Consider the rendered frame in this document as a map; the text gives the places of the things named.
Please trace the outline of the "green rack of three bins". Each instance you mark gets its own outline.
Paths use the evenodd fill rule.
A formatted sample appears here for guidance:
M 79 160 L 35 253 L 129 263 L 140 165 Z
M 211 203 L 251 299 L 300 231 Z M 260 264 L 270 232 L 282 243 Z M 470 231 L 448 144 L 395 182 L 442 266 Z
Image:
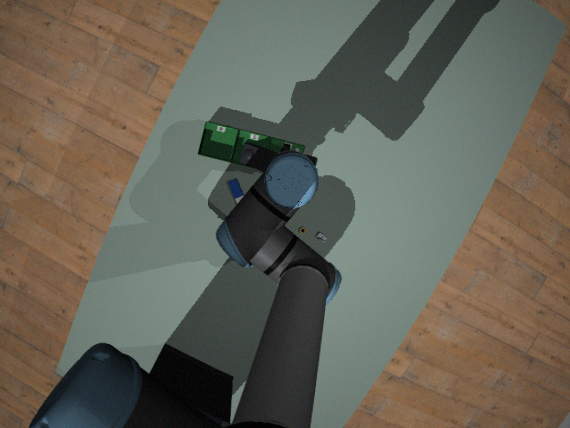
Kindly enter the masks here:
M 231 163 L 247 166 L 239 162 L 245 143 L 252 143 L 274 152 L 280 152 L 281 147 L 283 147 L 284 143 L 291 145 L 290 147 L 291 150 L 299 148 L 300 152 L 304 153 L 305 149 L 305 145 L 285 141 L 282 139 L 258 133 L 251 133 L 242 129 L 233 128 L 225 125 L 222 126 L 214 124 L 213 122 L 205 122 L 197 155 L 225 162 L 231 162 L 233 153 L 235 151 L 233 161 Z

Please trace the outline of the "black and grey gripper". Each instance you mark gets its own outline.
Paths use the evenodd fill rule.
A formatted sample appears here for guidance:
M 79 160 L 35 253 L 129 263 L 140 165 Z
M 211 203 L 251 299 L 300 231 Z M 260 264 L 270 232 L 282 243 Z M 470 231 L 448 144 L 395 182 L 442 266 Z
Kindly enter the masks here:
M 281 148 L 280 152 L 286 151 L 286 150 L 290 150 L 291 145 L 284 143 L 283 148 Z M 310 155 L 309 155 L 310 156 Z M 307 156 L 316 166 L 317 163 L 317 158 L 310 158 L 309 156 Z

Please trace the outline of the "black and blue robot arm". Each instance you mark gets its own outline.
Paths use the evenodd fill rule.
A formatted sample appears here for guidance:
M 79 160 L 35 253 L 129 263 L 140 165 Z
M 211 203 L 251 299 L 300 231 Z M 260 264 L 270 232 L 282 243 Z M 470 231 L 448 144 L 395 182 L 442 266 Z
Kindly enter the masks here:
M 29 428 L 310 428 L 325 307 L 342 277 L 285 227 L 314 197 L 319 177 L 299 148 L 283 152 L 296 153 L 271 162 L 277 152 L 244 144 L 240 163 L 263 174 L 216 231 L 232 260 L 254 264 L 278 287 L 233 422 L 221 427 L 131 356 L 98 343 L 64 375 Z

